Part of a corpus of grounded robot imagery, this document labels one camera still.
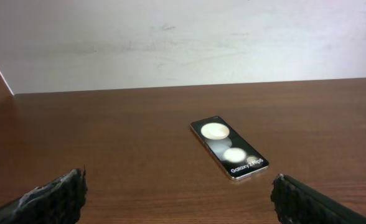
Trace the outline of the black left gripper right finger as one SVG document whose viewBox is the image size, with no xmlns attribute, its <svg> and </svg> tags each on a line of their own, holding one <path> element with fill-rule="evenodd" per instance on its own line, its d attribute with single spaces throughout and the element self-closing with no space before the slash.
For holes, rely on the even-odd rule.
<svg viewBox="0 0 366 224">
<path fill-rule="evenodd" d="M 277 175 L 270 199 L 283 224 L 366 224 L 365 216 L 289 175 Z"/>
</svg>

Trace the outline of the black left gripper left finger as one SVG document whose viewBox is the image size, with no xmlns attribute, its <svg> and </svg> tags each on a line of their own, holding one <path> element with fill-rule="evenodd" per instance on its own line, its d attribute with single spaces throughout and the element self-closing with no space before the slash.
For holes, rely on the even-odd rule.
<svg viewBox="0 0 366 224">
<path fill-rule="evenodd" d="M 86 204 L 86 170 L 69 173 L 0 206 L 0 224 L 71 223 Z"/>
</svg>

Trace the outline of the black Galaxy flip phone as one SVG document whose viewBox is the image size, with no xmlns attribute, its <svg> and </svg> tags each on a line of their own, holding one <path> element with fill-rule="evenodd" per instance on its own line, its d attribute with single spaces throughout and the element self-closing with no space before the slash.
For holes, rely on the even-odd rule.
<svg viewBox="0 0 366 224">
<path fill-rule="evenodd" d="M 270 163 L 219 116 L 194 121 L 190 128 L 233 180 L 265 170 Z"/>
</svg>

